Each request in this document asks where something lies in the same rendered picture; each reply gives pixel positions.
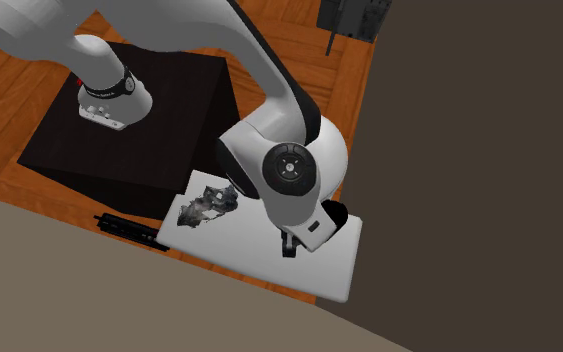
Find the dark grey furniture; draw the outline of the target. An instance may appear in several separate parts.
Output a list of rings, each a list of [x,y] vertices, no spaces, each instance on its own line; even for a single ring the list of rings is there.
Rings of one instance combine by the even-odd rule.
[[[330,32],[325,55],[337,35],[374,43],[393,0],[321,0],[316,26]]]

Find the white table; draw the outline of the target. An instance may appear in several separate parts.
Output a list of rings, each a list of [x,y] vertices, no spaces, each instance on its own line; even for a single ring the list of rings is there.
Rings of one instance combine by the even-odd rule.
[[[224,178],[191,173],[186,192],[174,198],[156,241],[249,277],[344,303],[348,300],[363,222],[351,215],[332,239],[315,252],[297,249],[282,256],[281,232],[270,223],[263,204],[239,196],[236,210],[194,226],[180,225],[179,215],[206,187],[223,189]]]

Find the black robot stand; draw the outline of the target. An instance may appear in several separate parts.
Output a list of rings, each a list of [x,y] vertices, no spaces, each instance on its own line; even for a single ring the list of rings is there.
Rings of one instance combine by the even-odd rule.
[[[112,48],[151,93],[149,114],[120,131],[80,117],[70,74],[17,162],[118,212],[162,220],[192,171],[224,174],[217,139],[240,120],[227,63]]]

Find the grey crumpled figure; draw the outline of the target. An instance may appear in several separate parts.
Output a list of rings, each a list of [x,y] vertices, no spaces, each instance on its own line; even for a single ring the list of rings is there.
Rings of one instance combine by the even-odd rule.
[[[233,185],[224,188],[206,186],[199,197],[180,207],[177,225],[196,228],[232,212],[238,208],[238,197]]]

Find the black ridged bar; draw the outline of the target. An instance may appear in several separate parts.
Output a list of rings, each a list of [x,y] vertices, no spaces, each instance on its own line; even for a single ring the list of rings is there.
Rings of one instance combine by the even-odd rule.
[[[156,240],[159,233],[159,230],[156,228],[109,213],[103,213],[101,216],[94,215],[93,218],[97,220],[97,226],[103,232],[162,252],[169,250],[168,246],[162,245]]]

